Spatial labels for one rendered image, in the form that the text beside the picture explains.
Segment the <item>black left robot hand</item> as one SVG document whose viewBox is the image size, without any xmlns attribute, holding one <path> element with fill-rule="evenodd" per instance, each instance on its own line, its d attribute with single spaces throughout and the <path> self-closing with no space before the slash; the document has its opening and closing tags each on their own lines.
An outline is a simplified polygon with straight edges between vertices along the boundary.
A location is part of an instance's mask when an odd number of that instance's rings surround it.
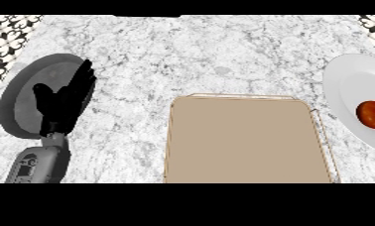
<svg viewBox="0 0 375 226">
<path fill-rule="evenodd" d="M 73 131 L 94 81 L 92 62 L 86 59 L 69 84 L 57 92 L 52 92 L 50 86 L 44 83 L 33 85 L 36 110 L 42 114 L 39 129 L 42 137 L 48 137 L 52 133 L 67 135 Z"/>
</svg>

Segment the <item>grey round plate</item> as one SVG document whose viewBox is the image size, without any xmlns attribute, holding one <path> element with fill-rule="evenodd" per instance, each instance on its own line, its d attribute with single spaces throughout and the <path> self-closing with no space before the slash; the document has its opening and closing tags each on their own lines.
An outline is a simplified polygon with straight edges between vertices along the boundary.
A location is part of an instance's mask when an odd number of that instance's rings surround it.
<svg viewBox="0 0 375 226">
<path fill-rule="evenodd" d="M 70 54 L 36 59 L 14 75 L 0 98 L 0 126 L 20 139 L 39 139 L 42 115 L 36 110 L 32 86 L 44 83 L 54 92 L 66 86 L 83 60 Z"/>
</svg>

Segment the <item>tan rectangular tray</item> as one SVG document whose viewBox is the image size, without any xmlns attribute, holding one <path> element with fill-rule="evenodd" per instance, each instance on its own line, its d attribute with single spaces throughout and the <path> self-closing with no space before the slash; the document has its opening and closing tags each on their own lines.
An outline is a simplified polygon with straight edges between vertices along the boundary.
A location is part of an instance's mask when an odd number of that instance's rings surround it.
<svg viewBox="0 0 375 226">
<path fill-rule="evenodd" d="M 172 100 L 166 183 L 339 183 L 318 111 L 289 96 Z"/>
</svg>

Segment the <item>white round plate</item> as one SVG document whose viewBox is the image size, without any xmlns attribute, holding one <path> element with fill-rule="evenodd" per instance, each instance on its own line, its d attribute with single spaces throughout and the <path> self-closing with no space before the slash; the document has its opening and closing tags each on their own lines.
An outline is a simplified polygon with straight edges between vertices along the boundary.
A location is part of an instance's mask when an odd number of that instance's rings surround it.
<svg viewBox="0 0 375 226">
<path fill-rule="evenodd" d="M 349 54 L 332 59 L 323 70 L 323 95 L 339 122 L 371 148 L 375 129 L 355 116 L 361 102 L 375 101 L 375 56 Z"/>
</svg>

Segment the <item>red tomato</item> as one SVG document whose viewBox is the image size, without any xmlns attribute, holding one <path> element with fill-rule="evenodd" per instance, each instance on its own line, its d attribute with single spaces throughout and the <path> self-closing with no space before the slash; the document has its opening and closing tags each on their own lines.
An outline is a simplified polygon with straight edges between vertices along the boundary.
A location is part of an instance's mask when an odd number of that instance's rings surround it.
<svg viewBox="0 0 375 226">
<path fill-rule="evenodd" d="M 364 101 L 355 108 L 355 116 L 360 123 L 375 129 L 375 101 Z"/>
</svg>

